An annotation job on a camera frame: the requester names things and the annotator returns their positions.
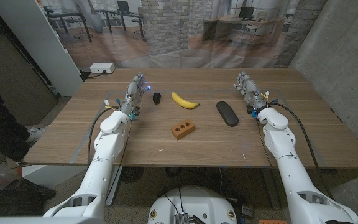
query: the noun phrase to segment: printed backdrop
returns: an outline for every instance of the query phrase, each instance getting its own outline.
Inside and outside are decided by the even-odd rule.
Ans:
[[[77,67],[272,68],[299,0],[39,0]],[[119,4],[128,6],[122,17]],[[98,31],[94,15],[103,28]]]

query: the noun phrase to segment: banana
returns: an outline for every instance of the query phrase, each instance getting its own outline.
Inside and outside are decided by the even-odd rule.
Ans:
[[[182,106],[184,108],[193,109],[196,106],[200,105],[199,103],[189,102],[189,101],[186,101],[186,100],[180,98],[180,96],[178,96],[175,92],[172,92],[171,95],[172,95],[172,99],[175,101],[175,103],[177,103],[179,106]]]

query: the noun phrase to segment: wooden table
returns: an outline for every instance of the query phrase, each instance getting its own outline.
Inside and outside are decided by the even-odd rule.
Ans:
[[[246,103],[232,85],[240,69],[117,69],[112,75],[87,80],[25,157],[30,164],[86,164],[87,132],[103,109],[103,100],[122,99],[128,83],[142,72],[152,90],[132,122],[123,166],[267,167],[269,162],[257,123],[246,112]],[[302,120],[322,168],[358,169],[358,140],[297,70],[245,69],[270,98],[278,98]],[[161,102],[152,102],[154,92]],[[201,106],[188,110],[171,98],[172,91]],[[229,127],[216,103],[228,102],[239,118]],[[306,167],[314,167],[305,137],[292,116],[277,107],[290,121],[296,151]],[[94,136],[99,133],[99,123]],[[170,128],[190,119],[196,130],[177,141]],[[273,166],[275,159],[269,153]]]
[[[274,25],[274,29],[272,32],[272,36],[270,37],[269,46],[273,46],[277,44],[278,39],[280,38],[281,30],[283,29],[285,22],[285,17],[283,18],[275,18],[271,20],[262,20],[260,22],[254,20],[243,20],[238,18],[238,15],[227,15],[218,18],[205,19],[203,26],[203,40],[209,39],[208,36],[213,36],[214,38],[226,38],[228,33],[231,30],[231,24],[248,24],[255,25],[257,27]],[[218,24],[224,24],[223,29],[218,29]]]

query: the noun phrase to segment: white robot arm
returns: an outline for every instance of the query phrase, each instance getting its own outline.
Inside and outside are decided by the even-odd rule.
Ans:
[[[61,204],[47,211],[44,217],[92,217],[103,220],[104,206],[114,160],[124,149],[127,138],[126,127],[135,114],[143,94],[143,74],[138,74],[130,82],[120,111],[114,111],[100,125],[100,133],[95,139],[96,150],[80,188]]]
[[[237,77],[239,90],[263,127],[264,143],[277,160],[293,224],[355,223],[358,216],[350,208],[335,202],[320,192],[310,180],[295,151],[295,135],[288,119],[269,107],[260,90],[242,71]]]

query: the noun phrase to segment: brick wall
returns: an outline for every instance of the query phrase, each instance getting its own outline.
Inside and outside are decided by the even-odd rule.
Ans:
[[[190,0],[189,34],[203,33],[204,19],[212,16],[213,0]]]
[[[189,0],[142,0],[149,55],[188,48]]]
[[[299,0],[276,68],[287,68],[301,47],[327,0]]]

